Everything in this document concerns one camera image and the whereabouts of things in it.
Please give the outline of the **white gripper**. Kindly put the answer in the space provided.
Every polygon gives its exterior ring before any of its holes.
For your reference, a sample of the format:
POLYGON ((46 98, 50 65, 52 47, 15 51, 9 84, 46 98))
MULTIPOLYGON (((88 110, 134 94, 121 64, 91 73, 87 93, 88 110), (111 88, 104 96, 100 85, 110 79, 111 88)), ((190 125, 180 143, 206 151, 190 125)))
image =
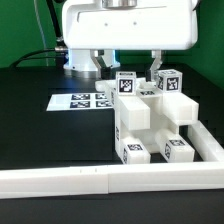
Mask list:
MULTIPOLYGON (((62 8, 64 42, 70 49, 152 50, 146 81, 155 81, 162 50, 186 50, 198 39, 199 0, 131 0, 131 7, 110 7, 106 0, 67 0, 62 8)), ((101 79, 109 79, 103 50, 90 57, 101 79)))

